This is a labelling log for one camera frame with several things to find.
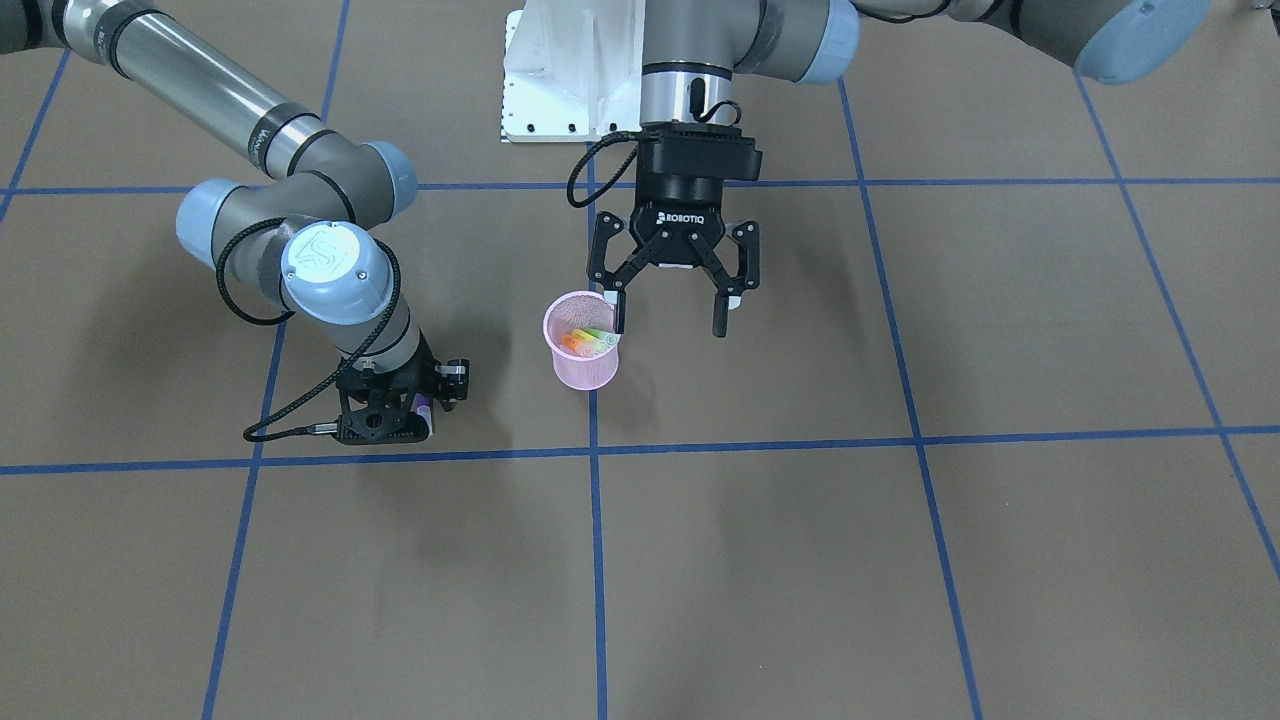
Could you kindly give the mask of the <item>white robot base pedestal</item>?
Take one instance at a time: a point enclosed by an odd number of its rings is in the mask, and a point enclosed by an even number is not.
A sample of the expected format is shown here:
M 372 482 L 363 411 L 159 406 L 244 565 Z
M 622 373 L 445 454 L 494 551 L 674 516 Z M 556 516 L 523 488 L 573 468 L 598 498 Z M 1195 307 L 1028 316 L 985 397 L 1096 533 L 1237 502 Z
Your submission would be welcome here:
M 641 1 L 526 1 L 504 20 L 500 138 L 594 142 L 640 128 Z

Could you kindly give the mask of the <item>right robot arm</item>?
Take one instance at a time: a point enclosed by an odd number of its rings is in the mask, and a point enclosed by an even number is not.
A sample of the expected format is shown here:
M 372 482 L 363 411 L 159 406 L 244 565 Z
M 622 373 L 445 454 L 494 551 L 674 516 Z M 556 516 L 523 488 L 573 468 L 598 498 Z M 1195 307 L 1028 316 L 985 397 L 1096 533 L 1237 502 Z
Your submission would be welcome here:
M 3 51 L 38 49 L 73 53 L 145 88 L 261 176 L 257 186 L 196 184 L 175 236 L 242 322 L 307 322 L 339 357 L 315 387 L 248 425 L 246 441 L 417 443 L 434 433 L 436 411 L 466 400 L 468 361 L 434 356 L 401 263 L 375 236 L 417 197 L 401 149 L 347 138 L 152 1 L 5 1 Z

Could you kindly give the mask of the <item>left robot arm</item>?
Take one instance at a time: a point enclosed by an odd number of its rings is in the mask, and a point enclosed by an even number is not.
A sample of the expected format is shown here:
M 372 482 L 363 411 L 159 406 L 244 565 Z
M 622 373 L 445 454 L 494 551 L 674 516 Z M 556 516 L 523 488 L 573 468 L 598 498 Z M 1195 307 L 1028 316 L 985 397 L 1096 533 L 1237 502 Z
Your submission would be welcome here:
M 605 325 L 622 332 L 628 287 L 648 268 L 703 272 L 713 287 L 712 331 L 724 337 L 742 296 L 760 286 L 762 231 L 731 222 L 727 184 L 762 176 L 763 151 L 742 129 L 735 85 L 748 77 L 831 85 L 869 44 L 874 60 L 940 60 L 927 31 L 1015 41 L 1076 76 L 1126 85 L 1161 67 L 1210 13 L 1207 1 L 646 1 L 639 61 L 639 120 L 589 149 L 570 173 L 577 197 L 586 164 L 628 147 L 634 205 L 599 211 L 586 274 Z

